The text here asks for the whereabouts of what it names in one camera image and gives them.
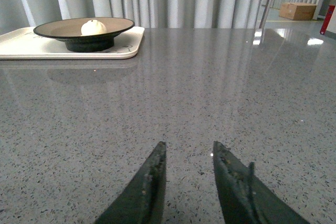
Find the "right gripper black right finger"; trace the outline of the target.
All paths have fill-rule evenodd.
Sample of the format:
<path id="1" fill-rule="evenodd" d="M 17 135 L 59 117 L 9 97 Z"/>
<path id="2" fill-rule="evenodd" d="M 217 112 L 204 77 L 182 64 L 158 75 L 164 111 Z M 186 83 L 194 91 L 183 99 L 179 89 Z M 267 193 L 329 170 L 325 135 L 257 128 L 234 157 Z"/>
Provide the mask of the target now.
<path id="1" fill-rule="evenodd" d="M 225 223 L 308 223 L 255 176 L 222 143 L 213 144 L 218 198 Z"/>

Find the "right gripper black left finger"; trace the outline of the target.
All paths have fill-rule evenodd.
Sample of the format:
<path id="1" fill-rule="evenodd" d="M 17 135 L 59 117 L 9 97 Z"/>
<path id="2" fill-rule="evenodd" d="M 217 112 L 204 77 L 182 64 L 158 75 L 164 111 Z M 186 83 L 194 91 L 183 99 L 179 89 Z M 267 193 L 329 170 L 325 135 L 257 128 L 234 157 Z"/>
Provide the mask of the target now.
<path id="1" fill-rule="evenodd" d="M 166 188 L 166 143 L 159 142 L 124 191 L 95 223 L 161 223 Z"/>

